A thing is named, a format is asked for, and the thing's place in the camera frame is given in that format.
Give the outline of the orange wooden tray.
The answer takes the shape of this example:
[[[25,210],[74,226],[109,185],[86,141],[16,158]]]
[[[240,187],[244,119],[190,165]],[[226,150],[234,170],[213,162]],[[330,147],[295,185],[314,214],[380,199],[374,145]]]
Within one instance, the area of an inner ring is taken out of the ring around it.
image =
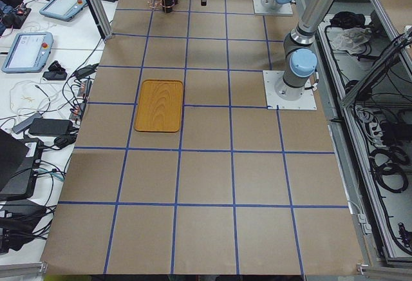
[[[178,132],[182,108],[182,81],[147,79],[141,86],[134,129],[141,132]]]

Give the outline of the blue teach pendant far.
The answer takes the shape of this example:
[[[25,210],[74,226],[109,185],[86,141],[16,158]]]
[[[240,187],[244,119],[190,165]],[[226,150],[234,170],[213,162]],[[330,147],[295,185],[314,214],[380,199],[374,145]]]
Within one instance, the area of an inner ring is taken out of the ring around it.
[[[71,21],[88,5],[86,0],[50,0],[39,13],[61,21]]]

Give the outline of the blue teach pendant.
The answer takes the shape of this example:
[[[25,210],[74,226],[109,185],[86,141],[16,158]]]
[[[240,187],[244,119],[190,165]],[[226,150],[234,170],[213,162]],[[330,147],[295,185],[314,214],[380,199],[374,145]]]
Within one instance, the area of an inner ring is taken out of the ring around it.
[[[50,32],[18,33],[1,70],[4,73],[38,73],[44,68],[52,45]]]
[[[39,13],[61,21],[71,21],[88,5],[86,0],[50,0]]]

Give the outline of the white crumpled cloth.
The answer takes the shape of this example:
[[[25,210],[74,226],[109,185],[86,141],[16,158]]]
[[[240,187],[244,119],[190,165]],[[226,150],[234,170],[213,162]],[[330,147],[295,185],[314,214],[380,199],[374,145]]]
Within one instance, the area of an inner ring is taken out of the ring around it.
[[[371,32],[365,28],[345,29],[331,41],[333,50],[346,51],[351,55],[362,53],[371,39]]]

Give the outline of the blue teach pendant near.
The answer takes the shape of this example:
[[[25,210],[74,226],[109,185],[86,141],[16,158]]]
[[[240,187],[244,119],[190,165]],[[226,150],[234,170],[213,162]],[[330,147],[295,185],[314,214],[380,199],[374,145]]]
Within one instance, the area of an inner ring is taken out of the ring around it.
[[[50,32],[18,33],[1,70],[4,73],[38,73],[44,68],[52,45]]]

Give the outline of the large black power brick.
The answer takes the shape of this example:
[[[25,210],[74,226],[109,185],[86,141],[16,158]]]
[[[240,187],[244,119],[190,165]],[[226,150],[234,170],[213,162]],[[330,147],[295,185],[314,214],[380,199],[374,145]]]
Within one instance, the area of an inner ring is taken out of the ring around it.
[[[57,137],[68,134],[72,127],[73,123],[70,120],[36,118],[30,125],[28,133],[36,136]]]

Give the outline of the black laptop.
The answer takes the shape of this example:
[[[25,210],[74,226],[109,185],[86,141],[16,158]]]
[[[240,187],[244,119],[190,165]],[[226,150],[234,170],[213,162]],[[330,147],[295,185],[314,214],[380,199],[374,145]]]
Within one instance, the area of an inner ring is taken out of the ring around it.
[[[1,200],[30,198],[35,190],[43,141],[16,139],[1,131]]]

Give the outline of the aluminium frame post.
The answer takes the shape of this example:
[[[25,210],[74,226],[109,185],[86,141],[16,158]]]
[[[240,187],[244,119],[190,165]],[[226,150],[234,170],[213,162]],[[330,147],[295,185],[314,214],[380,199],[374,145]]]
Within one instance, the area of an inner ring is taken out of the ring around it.
[[[106,42],[112,38],[113,30],[106,15],[106,11],[102,5],[101,0],[86,0],[89,5],[93,20],[98,28],[100,38]]]

